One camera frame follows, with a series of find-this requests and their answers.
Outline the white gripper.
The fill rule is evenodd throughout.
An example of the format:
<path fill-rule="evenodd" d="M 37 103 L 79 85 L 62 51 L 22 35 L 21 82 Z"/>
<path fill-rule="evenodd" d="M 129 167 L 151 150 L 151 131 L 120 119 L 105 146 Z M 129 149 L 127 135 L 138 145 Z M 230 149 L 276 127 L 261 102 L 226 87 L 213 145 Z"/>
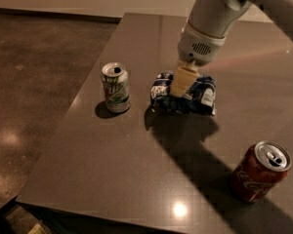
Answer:
<path fill-rule="evenodd" d="M 224 43 L 225 38 L 215 38 L 201 33 L 187 20 L 177 47 L 179 61 L 170 86 L 170 95 L 181 98 L 198 78 L 197 66 L 210 63 Z"/>

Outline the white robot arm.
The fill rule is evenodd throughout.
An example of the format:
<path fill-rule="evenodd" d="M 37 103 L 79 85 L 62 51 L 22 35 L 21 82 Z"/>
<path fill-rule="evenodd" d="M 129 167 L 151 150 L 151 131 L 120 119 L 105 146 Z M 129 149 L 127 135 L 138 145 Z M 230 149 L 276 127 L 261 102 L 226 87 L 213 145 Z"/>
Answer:
<path fill-rule="evenodd" d="M 178 43 L 179 60 L 170 93 L 180 98 L 224 46 L 235 22 L 257 6 L 293 41 L 293 0 L 195 0 Z"/>

